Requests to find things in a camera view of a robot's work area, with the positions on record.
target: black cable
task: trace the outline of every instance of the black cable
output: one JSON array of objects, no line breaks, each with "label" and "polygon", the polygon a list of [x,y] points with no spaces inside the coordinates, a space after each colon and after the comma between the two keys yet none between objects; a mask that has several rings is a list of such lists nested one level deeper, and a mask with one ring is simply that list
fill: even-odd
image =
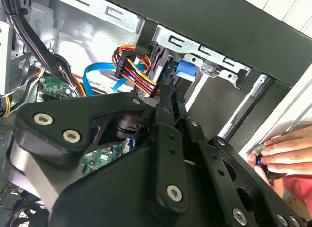
[{"label": "black cable", "polygon": [[22,73],[21,73],[21,79],[20,79],[19,87],[22,87],[27,81],[28,71],[29,71],[29,68],[31,66],[31,64],[30,64],[31,57],[32,57],[32,55],[30,54],[25,60],[24,67],[23,67]]},{"label": "black cable", "polygon": [[67,60],[59,54],[55,54],[55,57],[59,64],[59,70],[62,72],[63,77],[68,81],[68,85],[72,88],[77,96],[83,97],[84,95],[74,80],[71,67]]},{"label": "black cable", "polygon": [[22,42],[41,64],[54,76],[58,75],[58,65],[53,54],[45,47],[41,39],[27,22],[24,14],[25,9],[21,7],[20,0],[1,0],[5,13]]},{"label": "black cable", "polygon": [[27,100],[27,96],[29,94],[29,91],[31,91],[30,86],[37,78],[38,77],[34,76],[34,77],[29,79],[29,81],[27,82],[23,97],[21,98],[21,100],[18,101],[18,103],[16,103],[13,107],[11,107],[11,112],[15,111],[18,107],[20,107]]}]

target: screw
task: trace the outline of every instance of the screw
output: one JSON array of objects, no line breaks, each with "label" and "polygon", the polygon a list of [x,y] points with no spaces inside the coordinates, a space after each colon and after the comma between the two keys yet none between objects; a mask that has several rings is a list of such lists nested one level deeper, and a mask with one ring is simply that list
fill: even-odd
[{"label": "screw", "polygon": [[283,226],[285,226],[285,227],[288,226],[286,219],[281,214],[277,214],[277,217],[278,217],[279,221],[283,224]]},{"label": "screw", "polygon": [[300,227],[300,224],[296,218],[294,218],[293,216],[289,216],[289,218],[292,220],[292,222],[294,223],[296,227]]},{"label": "screw", "polygon": [[53,123],[53,118],[48,114],[39,113],[34,116],[34,121],[39,125],[46,126]]},{"label": "screw", "polygon": [[237,222],[239,222],[242,226],[245,226],[247,224],[246,216],[241,210],[239,210],[238,208],[234,208],[232,213]]},{"label": "screw", "polygon": [[167,195],[175,202],[180,202],[182,200],[182,192],[175,185],[169,185],[167,187]]},{"label": "screw", "polygon": [[163,106],[162,109],[167,112],[167,113],[170,113],[170,110],[166,107],[166,106]]},{"label": "screw", "polygon": [[132,99],[132,101],[135,103],[135,104],[141,104],[141,102],[139,101],[139,100],[137,100],[137,99]]},{"label": "screw", "polygon": [[220,143],[220,145],[225,145],[224,141],[222,141],[221,139],[218,139],[218,143]]},{"label": "screw", "polygon": [[198,123],[196,121],[191,121],[192,125],[194,125],[195,127],[198,127]]},{"label": "screw", "polygon": [[36,68],[41,68],[41,67],[42,67],[42,64],[41,64],[40,62],[36,62],[36,63],[35,63],[35,67],[36,67]]},{"label": "screw", "polygon": [[76,143],[80,141],[81,136],[77,131],[67,130],[63,133],[63,138],[70,143]]}]

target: finger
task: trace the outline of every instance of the finger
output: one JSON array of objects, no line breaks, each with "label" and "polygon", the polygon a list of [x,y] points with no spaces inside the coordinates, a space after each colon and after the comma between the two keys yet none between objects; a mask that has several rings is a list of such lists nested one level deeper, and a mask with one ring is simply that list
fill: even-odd
[{"label": "finger", "polygon": [[256,163],[256,156],[253,153],[250,153],[248,155],[248,161],[247,163],[249,164],[250,167],[254,168],[255,163]]},{"label": "finger", "polygon": [[312,175],[312,162],[268,165],[268,170],[275,173],[286,173],[287,175]]},{"label": "finger", "polygon": [[263,169],[260,166],[255,166],[254,170],[268,185],[270,185],[269,180],[268,180],[265,172],[263,171]]},{"label": "finger", "polygon": [[278,194],[279,197],[283,198],[285,188],[284,188],[284,183],[283,183],[282,178],[273,180],[272,188]]},{"label": "finger", "polygon": [[312,147],[312,138],[295,139],[271,145],[261,151],[263,156],[275,155],[282,152],[302,150]]},{"label": "finger", "polygon": [[261,161],[266,165],[312,162],[312,148],[263,156]]},{"label": "finger", "polygon": [[290,134],[286,134],[280,137],[276,137],[276,138],[271,138],[269,140],[267,140],[264,145],[265,146],[271,146],[271,145],[275,145],[281,142],[286,142],[286,141],[290,141],[290,140],[295,140],[295,139],[300,139],[302,138],[302,136],[300,134],[298,134],[298,132],[293,132]]}]

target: circuit board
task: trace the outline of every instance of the circuit board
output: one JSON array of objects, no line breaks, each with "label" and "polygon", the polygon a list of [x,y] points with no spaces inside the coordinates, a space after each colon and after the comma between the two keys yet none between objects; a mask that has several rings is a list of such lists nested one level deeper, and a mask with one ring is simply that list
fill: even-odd
[{"label": "circuit board", "polygon": [[91,172],[107,165],[114,159],[121,156],[124,145],[111,146],[104,149],[98,149],[86,154],[82,159],[82,174],[88,175]]},{"label": "circuit board", "polygon": [[39,81],[42,86],[41,93],[43,100],[53,100],[53,98],[67,99],[76,96],[68,85],[54,77],[43,76]]}]

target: red wire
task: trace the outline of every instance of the red wire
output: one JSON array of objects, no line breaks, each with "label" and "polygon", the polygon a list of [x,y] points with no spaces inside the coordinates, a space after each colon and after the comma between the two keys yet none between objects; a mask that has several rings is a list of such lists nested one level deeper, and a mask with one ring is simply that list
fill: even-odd
[{"label": "red wire", "polygon": [[146,89],[148,89],[149,91],[153,91],[152,88],[150,88],[146,83],[144,83],[137,75],[136,73],[134,73],[130,68],[125,67],[125,69],[134,77],[134,79],[138,82],[140,82],[141,85],[143,85]]},{"label": "red wire", "polygon": [[[113,65],[114,65],[115,68],[117,68],[117,65],[116,65],[115,60],[114,60],[113,57],[114,57],[114,56],[112,56]],[[125,67],[125,69],[134,77],[134,79],[135,79],[136,81],[138,81],[138,82],[139,82],[141,85],[143,85],[146,89],[148,89],[148,90],[151,91],[151,92],[153,91],[153,89],[150,88],[146,83],[144,83],[144,82],[136,75],[136,73],[133,72],[130,68]]]}]

